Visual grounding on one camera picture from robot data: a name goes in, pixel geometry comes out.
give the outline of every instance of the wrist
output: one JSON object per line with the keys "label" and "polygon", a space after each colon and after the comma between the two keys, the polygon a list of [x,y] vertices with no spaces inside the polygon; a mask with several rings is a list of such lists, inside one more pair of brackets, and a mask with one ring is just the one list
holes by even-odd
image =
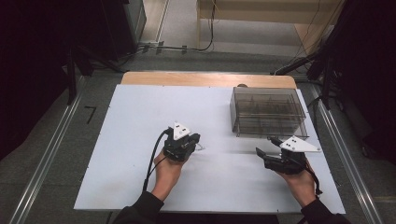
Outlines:
{"label": "wrist", "polygon": [[171,190],[172,187],[170,185],[157,183],[151,194],[157,197],[159,200],[165,201]]}
{"label": "wrist", "polygon": [[314,200],[316,200],[317,197],[315,195],[306,195],[304,197],[298,197],[296,199],[300,206],[304,208],[307,205],[311,204]]}

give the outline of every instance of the person's left hand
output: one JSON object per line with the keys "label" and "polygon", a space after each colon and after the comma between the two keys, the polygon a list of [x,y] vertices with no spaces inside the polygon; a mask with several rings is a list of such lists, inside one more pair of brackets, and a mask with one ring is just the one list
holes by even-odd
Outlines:
{"label": "person's left hand", "polygon": [[172,161],[165,158],[163,151],[161,151],[161,153],[154,159],[154,164],[158,165],[155,168],[156,182],[151,193],[161,201],[164,201],[177,183],[184,163],[185,161]]}

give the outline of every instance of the black curtain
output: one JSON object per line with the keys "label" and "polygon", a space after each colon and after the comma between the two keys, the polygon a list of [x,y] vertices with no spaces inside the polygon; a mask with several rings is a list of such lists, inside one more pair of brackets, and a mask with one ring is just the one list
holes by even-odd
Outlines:
{"label": "black curtain", "polygon": [[1,160],[25,140],[67,81],[64,36],[38,2],[1,0],[0,17]]}

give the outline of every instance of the person's right hand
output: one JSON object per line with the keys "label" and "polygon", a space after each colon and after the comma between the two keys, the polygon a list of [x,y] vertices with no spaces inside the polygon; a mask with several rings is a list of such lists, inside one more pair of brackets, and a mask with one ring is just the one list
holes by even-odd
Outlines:
{"label": "person's right hand", "polygon": [[[309,169],[313,171],[311,166],[309,165],[309,162],[307,162],[307,164]],[[281,173],[277,174],[279,174],[286,180],[286,183],[288,183],[291,193],[301,207],[309,205],[316,199],[315,181],[312,178],[312,175],[309,174],[306,170],[303,170],[297,175],[285,175]]]}

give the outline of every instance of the person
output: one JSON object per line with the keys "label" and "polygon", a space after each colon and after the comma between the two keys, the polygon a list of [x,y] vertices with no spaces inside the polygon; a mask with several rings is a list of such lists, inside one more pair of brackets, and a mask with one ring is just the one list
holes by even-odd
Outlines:
{"label": "person", "polygon": [[[161,152],[154,160],[158,164],[164,159]],[[156,167],[156,183],[152,192],[144,191],[139,199],[132,206],[124,207],[113,224],[141,223],[154,224],[156,216],[163,207],[163,202],[177,183],[184,162],[171,161],[164,159]],[[316,198],[315,182],[307,171],[302,171],[298,175],[282,176],[294,198],[302,207],[302,213],[309,224],[344,224],[350,223],[345,217],[339,214],[332,214],[329,209]]]}

